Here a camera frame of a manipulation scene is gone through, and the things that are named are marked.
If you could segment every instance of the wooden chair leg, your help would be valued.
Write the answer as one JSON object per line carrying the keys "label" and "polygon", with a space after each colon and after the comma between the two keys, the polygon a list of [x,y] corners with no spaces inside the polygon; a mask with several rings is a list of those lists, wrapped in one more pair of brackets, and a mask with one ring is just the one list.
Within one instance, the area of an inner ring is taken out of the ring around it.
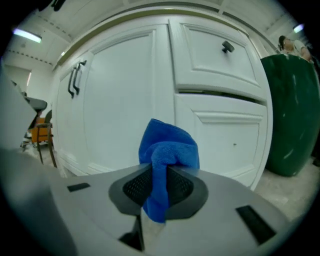
{"label": "wooden chair leg", "polygon": [[51,159],[52,159],[52,162],[53,162],[53,166],[54,166],[55,168],[57,168],[57,164],[56,164],[54,152],[53,152],[53,150],[52,150],[51,126],[50,126],[50,125],[47,127],[47,131],[48,131],[48,145],[49,145],[50,156],[51,156]]}
{"label": "wooden chair leg", "polygon": [[37,149],[39,151],[40,161],[41,161],[42,164],[44,164],[44,161],[42,159],[40,145],[39,145],[39,131],[40,131],[40,128],[38,127],[37,134],[36,134],[36,147],[37,147]]}

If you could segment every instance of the black mesh grille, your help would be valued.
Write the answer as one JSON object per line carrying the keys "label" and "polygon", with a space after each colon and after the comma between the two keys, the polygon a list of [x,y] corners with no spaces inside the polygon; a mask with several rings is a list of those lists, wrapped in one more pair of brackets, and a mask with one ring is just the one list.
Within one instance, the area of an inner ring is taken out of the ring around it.
{"label": "black mesh grille", "polygon": [[177,172],[167,169],[166,190],[170,207],[185,200],[193,191],[194,184]]}
{"label": "black mesh grille", "polygon": [[152,170],[146,170],[123,186],[123,192],[136,204],[143,206],[152,191]]}

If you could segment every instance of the black door handle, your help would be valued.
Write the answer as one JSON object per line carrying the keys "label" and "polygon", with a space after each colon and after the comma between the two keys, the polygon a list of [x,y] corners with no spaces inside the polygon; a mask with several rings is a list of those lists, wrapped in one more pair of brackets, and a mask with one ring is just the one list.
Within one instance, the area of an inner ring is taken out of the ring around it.
{"label": "black door handle", "polygon": [[76,68],[74,67],[71,71],[71,75],[70,75],[70,78],[69,78],[69,84],[68,84],[68,92],[71,94],[71,99],[74,98],[74,95],[75,93],[70,91],[70,84],[71,84],[71,80],[72,80],[72,77],[74,76],[74,71],[76,70]]}
{"label": "black door handle", "polygon": [[84,66],[84,65],[86,65],[86,63],[87,63],[86,60],[83,62],[79,62],[77,67],[74,68],[74,69],[76,69],[76,72],[75,72],[74,79],[73,79],[73,88],[75,89],[76,95],[78,95],[80,92],[80,88],[76,87],[76,80],[77,80],[78,71],[80,70],[81,65]]}
{"label": "black door handle", "polygon": [[227,53],[227,51],[229,51],[230,53],[232,53],[234,50],[235,50],[235,48],[231,45],[231,43],[229,43],[228,41],[224,41],[223,43],[222,43],[222,46],[224,47],[223,49],[222,49],[222,51],[224,52],[224,53]]}

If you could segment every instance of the cabinet knob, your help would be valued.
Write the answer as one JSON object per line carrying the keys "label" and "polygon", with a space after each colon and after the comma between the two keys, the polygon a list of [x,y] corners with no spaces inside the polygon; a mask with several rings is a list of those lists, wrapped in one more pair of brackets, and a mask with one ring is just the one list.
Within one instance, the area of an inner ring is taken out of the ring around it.
{"label": "cabinet knob", "polygon": [[224,41],[223,43],[222,43],[222,46],[224,47],[223,49],[222,49],[222,51],[224,52],[224,53],[227,53],[228,51],[230,52],[230,53],[232,53],[234,50],[235,50],[235,48],[231,45],[231,43],[229,43],[228,41]]}

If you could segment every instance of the person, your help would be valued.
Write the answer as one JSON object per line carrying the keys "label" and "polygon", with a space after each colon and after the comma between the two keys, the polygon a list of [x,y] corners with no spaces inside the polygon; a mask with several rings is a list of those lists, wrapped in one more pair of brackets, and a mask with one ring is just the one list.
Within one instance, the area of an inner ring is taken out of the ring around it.
{"label": "person", "polygon": [[312,55],[308,48],[299,40],[290,40],[289,38],[281,35],[279,37],[280,49],[286,53],[304,58],[307,62],[313,62]]}

